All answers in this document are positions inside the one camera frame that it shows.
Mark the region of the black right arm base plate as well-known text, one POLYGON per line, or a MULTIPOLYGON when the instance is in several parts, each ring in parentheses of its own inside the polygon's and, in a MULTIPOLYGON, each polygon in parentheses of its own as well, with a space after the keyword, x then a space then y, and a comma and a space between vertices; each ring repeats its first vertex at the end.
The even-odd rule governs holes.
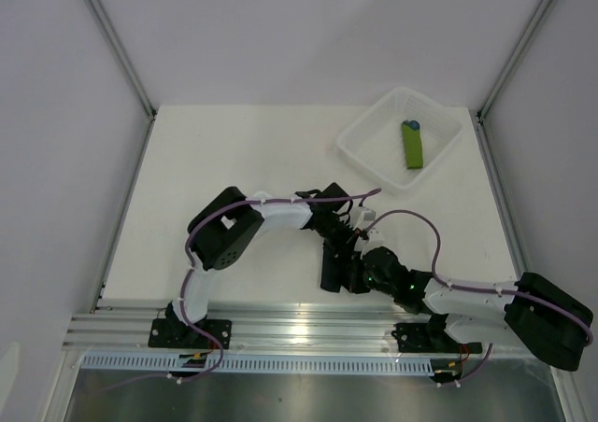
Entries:
POLYGON ((444 329, 432 323, 399 322, 391 336, 401 353, 458 354, 463 345, 453 340, 444 329))

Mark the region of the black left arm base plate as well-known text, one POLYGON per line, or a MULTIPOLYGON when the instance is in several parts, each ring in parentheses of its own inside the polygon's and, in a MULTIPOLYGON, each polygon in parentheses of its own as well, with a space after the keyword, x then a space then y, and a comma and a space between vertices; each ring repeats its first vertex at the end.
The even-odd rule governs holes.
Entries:
MULTIPOLYGON (((200 330, 216 339, 224 349, 229 348, 232 335, 232 321, 226 319, 205 319, 200 330)), ((168 349, 216 349, 215 342, 193 330, 185 323, 166 318, 152 321, 148 347, 168 349)))

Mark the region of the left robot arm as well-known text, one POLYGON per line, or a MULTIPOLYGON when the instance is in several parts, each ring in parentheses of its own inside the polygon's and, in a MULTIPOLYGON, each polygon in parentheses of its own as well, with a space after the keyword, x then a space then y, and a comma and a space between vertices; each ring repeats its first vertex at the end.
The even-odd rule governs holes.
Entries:
POLYGON ((315 232, 322 239, 320 287, 338 292, 342 274, 351 270, 355 258, 357 235, 349 225, 349 213, 358 199, 365 197, 350 196, 336 183, 285 198, 266 193, 248 197, 237 187, 225 189, 188 225, 184 249, 190 269, 178 296, 166 307, 163 325, 152 330, 161 338, 152 345, 190 348, 224 344, 217 325, 206 318, 213 277, 239 260, 261 232, 315 232))

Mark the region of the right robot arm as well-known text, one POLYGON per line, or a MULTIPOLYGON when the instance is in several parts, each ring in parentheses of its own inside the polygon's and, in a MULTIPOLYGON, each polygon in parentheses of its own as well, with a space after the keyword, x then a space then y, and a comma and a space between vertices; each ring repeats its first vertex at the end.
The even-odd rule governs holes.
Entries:
POLYGON ((359 255, 356 274, 361 286, 409 314, 429 316, 426 337, 437 350, 457 343, 524 347, 549 366, 575 372, 591 343, 590 308, 540 274, 493 287, 449 283, 406 268, 386 246, 359 255))

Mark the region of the dark navy paper napkin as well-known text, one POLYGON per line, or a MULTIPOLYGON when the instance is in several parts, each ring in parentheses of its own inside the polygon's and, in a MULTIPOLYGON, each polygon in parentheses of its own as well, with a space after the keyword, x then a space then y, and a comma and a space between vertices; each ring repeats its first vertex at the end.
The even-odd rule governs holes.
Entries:
POLYGON ((327 246, 322 251, 320 288, 339 293, 344 288, 349 293, 359 291, 357 276, 358 258, 354 252, 335 252, 327 246))

